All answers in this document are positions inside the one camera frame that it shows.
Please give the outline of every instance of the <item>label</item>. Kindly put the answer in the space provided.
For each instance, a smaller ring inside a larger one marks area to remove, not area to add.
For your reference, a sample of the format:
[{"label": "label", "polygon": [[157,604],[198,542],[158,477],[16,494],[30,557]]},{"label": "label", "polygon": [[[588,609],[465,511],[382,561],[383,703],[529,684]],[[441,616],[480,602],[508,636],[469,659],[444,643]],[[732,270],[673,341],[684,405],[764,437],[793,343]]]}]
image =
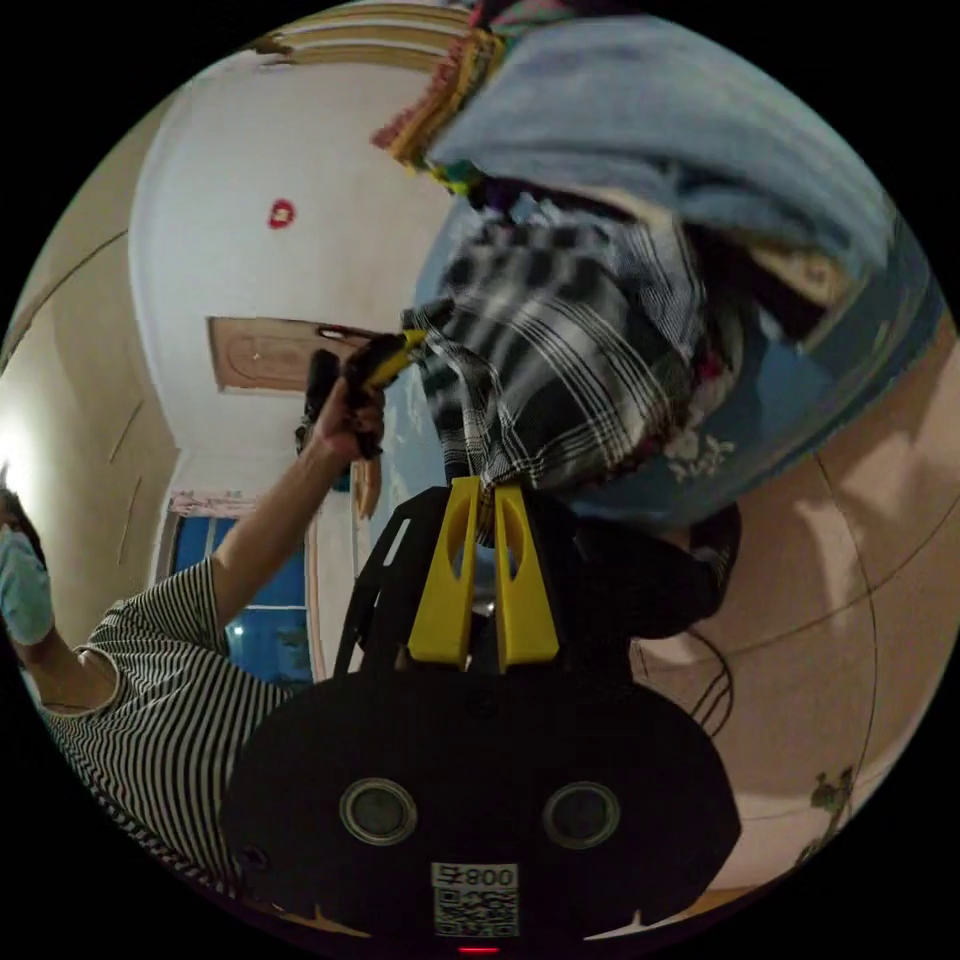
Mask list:
[{"label": "label", "polygon": [[520,936],[515,863],[434,863],[430,873],[437,936]]}]

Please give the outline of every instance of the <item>camera lens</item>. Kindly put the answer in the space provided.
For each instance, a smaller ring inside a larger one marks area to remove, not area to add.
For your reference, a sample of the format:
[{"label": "camera lens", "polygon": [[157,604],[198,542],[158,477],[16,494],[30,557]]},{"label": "camera lens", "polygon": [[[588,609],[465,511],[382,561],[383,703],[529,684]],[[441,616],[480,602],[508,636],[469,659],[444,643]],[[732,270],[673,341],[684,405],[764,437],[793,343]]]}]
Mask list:
[{"label": "camera lens", "polygon": [[413,833],[417,808],[398,783],[371,778],[347,788],[340,800],[340,819],[358,840],[390,846]]},{"label": "camera lens", "polygon": [[547,801],[543,826],[547,836],[568,850],[586,850],[603,843],[617,829],[620,804],[598,783],[571,783]]}]

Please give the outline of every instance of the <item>hand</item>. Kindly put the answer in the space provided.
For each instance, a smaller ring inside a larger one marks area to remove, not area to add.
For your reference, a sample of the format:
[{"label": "hand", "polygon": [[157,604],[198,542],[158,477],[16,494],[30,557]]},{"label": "hand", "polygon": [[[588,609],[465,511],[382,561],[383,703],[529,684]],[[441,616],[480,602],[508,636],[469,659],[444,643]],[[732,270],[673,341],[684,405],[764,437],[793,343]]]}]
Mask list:
[{"label": "hand", "polygon": [[373,434],[377,443],[383,439],[382,391],[371,394],[369,405],[362,410],[350,408],[347,403],[349,392],[347,381],[341,377],[320,411],[311,438],[311,442],[322,444],[346,463],[363,459],[357,442],[358,433]]}]

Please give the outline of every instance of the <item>red sticker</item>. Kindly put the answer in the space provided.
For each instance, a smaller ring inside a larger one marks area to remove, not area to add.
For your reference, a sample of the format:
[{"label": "red sticker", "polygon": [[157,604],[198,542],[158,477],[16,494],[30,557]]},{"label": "red sticker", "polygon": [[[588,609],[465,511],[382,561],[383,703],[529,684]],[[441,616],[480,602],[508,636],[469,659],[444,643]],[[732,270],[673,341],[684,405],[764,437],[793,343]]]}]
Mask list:
[{"label": "red sticker", "polygon": [[267,223],[271,230],[282,230],[289,227],[296,219],[297,211],[289,200],[275,200],[270,208],[270,219]]}]

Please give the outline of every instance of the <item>yellow clip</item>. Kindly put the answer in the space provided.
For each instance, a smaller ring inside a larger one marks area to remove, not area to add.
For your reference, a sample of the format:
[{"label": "yellow clip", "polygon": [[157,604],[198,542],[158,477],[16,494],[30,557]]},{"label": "yellow clip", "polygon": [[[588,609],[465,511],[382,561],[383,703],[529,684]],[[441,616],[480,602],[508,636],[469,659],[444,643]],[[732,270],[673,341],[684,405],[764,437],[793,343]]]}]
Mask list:
[{"label": "yellow clip", "polygon": [[[550,600],[519,487],[494,491],[497,568],[497,641],[500,672],[550,663],[560,650]],[[510,551],[517,572],[510,574]]]},{"label": "yellow clip", "polygon": [[[470,651],[479,502],[478,477],[453,481],[437,548],[407,645],[410,656],[419,663],[443,664],[460,670],[466,667]],[[461,547],[463,563],[457,577],[453,572],[453,561]]]},{"label": "yellow clip", "polygon": [[364,380],[363,385],[368,389],[392,383],[394,377],[399,376],[410,366],[410,353],[419,347],[426,339],[426,330],[404,330],[401,333],[406,343],[381,363],[373,373]]}]

